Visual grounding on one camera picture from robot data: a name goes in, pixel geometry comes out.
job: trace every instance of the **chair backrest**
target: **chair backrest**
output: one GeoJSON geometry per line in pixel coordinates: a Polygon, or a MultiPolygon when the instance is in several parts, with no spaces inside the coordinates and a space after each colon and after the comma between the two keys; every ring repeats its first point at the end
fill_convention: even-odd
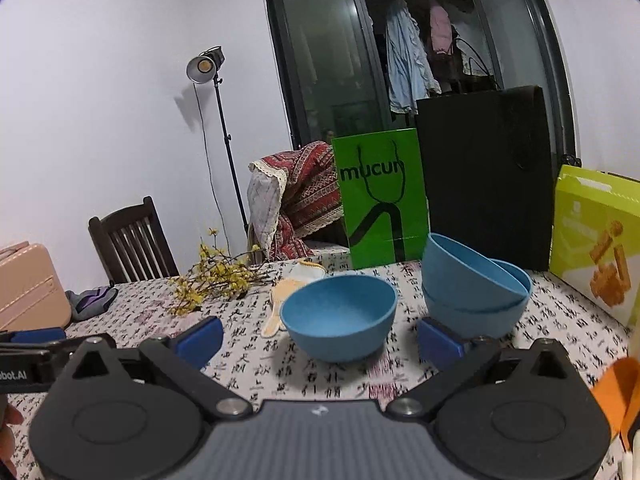
{"type": "Polygon", "coordinates": [[[115,283],[177,276],[171,250],[150,196],[142,204],[89,220],[89,232],[115,283]]]}

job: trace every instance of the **yellow box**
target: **yellow box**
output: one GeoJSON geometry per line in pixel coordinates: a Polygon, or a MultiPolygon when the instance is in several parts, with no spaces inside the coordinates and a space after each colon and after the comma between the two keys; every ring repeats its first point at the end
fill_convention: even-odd
{"type": "Polygon", "coordinates": [[[620,323],[640,308],[640,183],[563,166],[549,270],[620,323]]]}

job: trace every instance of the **tablecloth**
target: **tablecloth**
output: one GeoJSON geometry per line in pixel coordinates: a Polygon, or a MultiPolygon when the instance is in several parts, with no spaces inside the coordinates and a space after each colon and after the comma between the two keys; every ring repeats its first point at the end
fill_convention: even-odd
{"type": "MultiPolygon", "coordinates": [[[[242,300],[207,300],[202,310],[185,317],[171,316],[174,303],[168,280],[118,285],[119,294],[109,311],[66,330],[69,337],[108,332],[120,348],[138,345],[147,337],[177,333],[205,316],[218,316],[225,328],[223,346],[204,370],[208,376],[251,400],[345,399],[389,400],[431,377],[435,370],[420,362],[415,339],[416,320],[427,314],[421,291],[420,263],[408,262],[358,271],[348,268],[348,258],[324,259],[330,272],[358,272],[380,276],[398,291],[398,309],[384,347],[366,360],[350,365],[329,365],[309,358],[285,332],[263,339],[260,328],[270,312],[269,286],[252,289],[242,300]]],[[[287,272],[292,262],[264,267],[273,280],[287,272]]],[[[528,348],[539,337],[558,339],[588,384],[609,364],[626,353],[628,331],[590,300],[549,273],[533,273],[534,292],[527,309],[505,345],[528,348]]],[[[39,479],[28,448],[27,429],[44,394],[10,396],[26,416],[17,428],[14,462],[21,479],[39,479]]],[[[608,480],[616,473],[621,453],[616,441],[597,475],[608,480]]]]}

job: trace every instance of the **red patterned blanket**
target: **red patterned blanket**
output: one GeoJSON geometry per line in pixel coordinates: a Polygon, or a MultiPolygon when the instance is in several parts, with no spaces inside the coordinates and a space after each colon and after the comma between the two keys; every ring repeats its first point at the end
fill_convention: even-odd
{"type": "Polygon", "coordinates": [[[286,186],[269,260],[309,256],[301,240],[342,217],[334,150],[326,142],[312,142],[296,152],[265,156],[261,161],[286,172],[286,186]]]}

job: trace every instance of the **black bag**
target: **black bag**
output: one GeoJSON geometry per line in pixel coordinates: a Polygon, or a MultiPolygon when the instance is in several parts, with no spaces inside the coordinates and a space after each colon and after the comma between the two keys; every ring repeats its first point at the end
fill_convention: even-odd
{"type": "Polygon", "coordinates": [[[542,88],[418,101],[431,231],[548,270],[554,175],[542,88]]]}

